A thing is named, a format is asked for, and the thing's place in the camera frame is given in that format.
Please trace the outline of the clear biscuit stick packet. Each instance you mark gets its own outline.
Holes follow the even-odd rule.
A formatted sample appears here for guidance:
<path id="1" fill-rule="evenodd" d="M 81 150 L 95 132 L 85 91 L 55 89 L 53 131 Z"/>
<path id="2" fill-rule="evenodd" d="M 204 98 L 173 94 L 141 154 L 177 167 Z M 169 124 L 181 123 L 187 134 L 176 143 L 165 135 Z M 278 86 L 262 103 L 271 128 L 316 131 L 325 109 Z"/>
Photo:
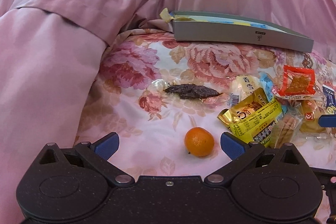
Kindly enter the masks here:
<path id="1" fill-rule="evenodd" d="M 299 132 L 302 122 L 302 111 L 289 110 L 284 115 L 284 118 L 273 126 L 269 146 L 271 148 L 280 148 L 285 143 L 291 143 Z"/>

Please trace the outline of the gold foil snack packet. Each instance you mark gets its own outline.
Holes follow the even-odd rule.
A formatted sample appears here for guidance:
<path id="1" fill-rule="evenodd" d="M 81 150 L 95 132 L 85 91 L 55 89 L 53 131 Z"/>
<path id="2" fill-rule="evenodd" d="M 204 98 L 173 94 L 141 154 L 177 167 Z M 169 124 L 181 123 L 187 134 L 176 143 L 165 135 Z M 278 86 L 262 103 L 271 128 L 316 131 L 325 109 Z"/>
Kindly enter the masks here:
<path id="1" fill-rule="evenodd" d="M 238 123 L 268 103 L 263 88 L 257 88 L 251 95 L 235 104 L 229 109 L 224 109 L 218 114 L 218 119 L 229 128 L 233 123 Z"/>

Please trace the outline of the small orange mandarin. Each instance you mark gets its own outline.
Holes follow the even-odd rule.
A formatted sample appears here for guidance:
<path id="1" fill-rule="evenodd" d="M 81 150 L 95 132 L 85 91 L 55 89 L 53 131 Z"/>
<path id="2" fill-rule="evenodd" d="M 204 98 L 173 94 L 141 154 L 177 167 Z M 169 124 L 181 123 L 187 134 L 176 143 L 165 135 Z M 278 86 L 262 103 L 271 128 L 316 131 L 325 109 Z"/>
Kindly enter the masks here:
<path id="1" fill-rule="evenodd" d="M 214 137 L 201 127 L 190 129 L 185 135 L 184 142 L 188 153 L 196 157 L 210 155 L 215 146 Z"/>

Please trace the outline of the light blue snack packet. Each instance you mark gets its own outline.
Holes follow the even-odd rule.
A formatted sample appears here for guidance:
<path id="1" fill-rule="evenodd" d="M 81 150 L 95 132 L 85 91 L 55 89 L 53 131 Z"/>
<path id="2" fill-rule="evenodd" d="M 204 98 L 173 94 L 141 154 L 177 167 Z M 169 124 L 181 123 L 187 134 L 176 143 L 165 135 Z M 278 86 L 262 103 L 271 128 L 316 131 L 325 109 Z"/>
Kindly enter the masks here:
<path id="1" fill-rule="evenodd" d="M 268 102 L 270 102 L 274 98 L 274 94 L 272 92 L 273 81 L 264 72 L 260 72 L 259 75 L 260 75 L 260 85 L 264 90 L 264 93 L 268 99 Z"/>

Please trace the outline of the floral pink bedspread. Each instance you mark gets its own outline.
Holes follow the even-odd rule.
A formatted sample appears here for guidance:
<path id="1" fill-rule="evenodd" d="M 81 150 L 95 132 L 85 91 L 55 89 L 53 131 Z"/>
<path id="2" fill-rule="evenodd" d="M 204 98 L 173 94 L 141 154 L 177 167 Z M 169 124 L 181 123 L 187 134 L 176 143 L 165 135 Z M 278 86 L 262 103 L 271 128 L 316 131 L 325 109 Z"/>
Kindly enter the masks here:
<path id="1" fill-rule="evenodd" d="M 79 138 L 114 131 L 116 186 L 88 223 L 335 223 L 316 121 L 335 65 L 317 52 L 134 32 L 106 50 Z"/>

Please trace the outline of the dark blue milk powder sachet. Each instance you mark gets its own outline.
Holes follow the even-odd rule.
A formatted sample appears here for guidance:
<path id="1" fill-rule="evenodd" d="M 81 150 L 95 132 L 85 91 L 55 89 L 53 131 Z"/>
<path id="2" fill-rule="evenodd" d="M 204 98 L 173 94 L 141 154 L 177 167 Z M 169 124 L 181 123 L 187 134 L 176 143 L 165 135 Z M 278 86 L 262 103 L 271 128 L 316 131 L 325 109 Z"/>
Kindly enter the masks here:
<path id="1" fill-rule="evenodd" d="M 329 114 L 335 114 L 335 90 L 327 85 L 322 85 L 323 94 L 326 98 L 326 110 Z"/>

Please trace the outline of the orange bread snack packet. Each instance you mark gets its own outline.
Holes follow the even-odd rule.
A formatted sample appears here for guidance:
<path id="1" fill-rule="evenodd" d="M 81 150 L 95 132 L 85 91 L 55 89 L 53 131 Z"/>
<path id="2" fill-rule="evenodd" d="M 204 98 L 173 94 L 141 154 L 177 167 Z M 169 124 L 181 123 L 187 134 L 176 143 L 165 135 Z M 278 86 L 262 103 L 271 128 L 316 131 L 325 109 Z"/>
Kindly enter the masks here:
<path id="1" fill-rule="evenodd" d="M 327 129 L 318 123 L 319 118 L 326 114 L 322 101 L 303 100 L 301 101 L 301 112 L 303 115 L 300 131 L 305 134 L 327 134 Z"/>

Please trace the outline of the red spicy snack packet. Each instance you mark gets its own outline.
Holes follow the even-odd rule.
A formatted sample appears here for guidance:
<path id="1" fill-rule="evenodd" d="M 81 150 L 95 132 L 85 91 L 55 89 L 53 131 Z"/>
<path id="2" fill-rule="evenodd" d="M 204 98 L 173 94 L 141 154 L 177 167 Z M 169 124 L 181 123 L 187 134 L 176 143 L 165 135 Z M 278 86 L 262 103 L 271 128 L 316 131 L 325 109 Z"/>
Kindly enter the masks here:
<path id="1" fill-rule="evenodd" d="M 282 84 L 279 88 L 274 86 L 272 93 L 284 100 L 316 100 L 315 71 L 284 65 Z"/>

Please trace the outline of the yellow black snack packet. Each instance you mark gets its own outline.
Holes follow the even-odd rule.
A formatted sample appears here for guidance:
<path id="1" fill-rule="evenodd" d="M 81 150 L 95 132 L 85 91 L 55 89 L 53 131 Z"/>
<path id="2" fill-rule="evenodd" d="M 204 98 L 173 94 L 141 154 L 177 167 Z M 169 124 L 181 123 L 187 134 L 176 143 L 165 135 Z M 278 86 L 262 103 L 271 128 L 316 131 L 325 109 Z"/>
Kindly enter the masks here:
<path id="1" fill-rule="evenodd" d="M 243 120 L 232 123 L 230 130 L 233 135 L 245 143 L 256 141 L 268 147 L 272 129 L 281 118 L 281 104 L 274 98 Z"/>

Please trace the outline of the grey shallow snack box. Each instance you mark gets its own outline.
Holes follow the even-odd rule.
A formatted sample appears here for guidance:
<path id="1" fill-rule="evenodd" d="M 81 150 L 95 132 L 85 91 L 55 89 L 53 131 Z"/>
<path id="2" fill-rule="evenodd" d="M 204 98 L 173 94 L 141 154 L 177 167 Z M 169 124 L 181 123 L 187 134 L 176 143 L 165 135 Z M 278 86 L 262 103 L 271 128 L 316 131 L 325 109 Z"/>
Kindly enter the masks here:
<path id="1" fill-rule="evenodd" d="M 289 28 L 243 16 L 167 8 L 159 16 L 172 24 L 177 41 L 253 44 L 307 53 L 314 45 L 313 39 Z"/>

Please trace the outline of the dark dried fruit snack packet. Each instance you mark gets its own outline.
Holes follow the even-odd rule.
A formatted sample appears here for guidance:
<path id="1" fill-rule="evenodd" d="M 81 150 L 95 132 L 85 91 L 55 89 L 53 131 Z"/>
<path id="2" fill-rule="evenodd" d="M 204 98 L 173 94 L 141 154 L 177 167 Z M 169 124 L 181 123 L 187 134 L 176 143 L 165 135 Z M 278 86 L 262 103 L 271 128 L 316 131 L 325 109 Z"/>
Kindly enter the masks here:
<path id="1" fill-rule="evenodd" d="M 204 85 L 196 85 L 193 83 L 168 83 L 163 79 L 153 81 L 149 85 L 148 89 L 151 92 L 174 94 L 182 100 L 206 100 L 208 98 L 218 97 L 223 94 Z"/>

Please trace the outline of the round rice cracker packet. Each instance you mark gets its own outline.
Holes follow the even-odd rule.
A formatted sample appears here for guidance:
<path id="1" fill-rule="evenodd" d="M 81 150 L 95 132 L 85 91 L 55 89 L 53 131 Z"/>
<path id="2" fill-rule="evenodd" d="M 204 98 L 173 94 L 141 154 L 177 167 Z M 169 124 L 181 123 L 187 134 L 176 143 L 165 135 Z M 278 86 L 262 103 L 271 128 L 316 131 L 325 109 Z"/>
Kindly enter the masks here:
<path id="1" fill-rule="evenodd" d="M 235 106 L 260 87 L 260 80 L 256 76 L 236 76 L 236 78 L 231 83 L 229 106 Z"/>

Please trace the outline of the pink satin quilt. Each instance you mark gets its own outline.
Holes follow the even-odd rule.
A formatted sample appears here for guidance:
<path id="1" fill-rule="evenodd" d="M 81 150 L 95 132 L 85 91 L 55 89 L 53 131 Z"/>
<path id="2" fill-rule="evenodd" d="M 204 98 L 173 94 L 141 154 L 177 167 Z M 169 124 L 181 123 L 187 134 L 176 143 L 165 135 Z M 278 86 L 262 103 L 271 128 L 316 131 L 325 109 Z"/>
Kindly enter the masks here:
<path id="1" fill-rule="evenodd" d="M 335 0 L 1 0 L 1 223 L 23 220 L 16 188 L 46 143 L 100 139 L 80 140 L 79 124 L 104 53 L 134 32 L 169 33 L 165 8 L 276 23 L 335 65 Z"/>

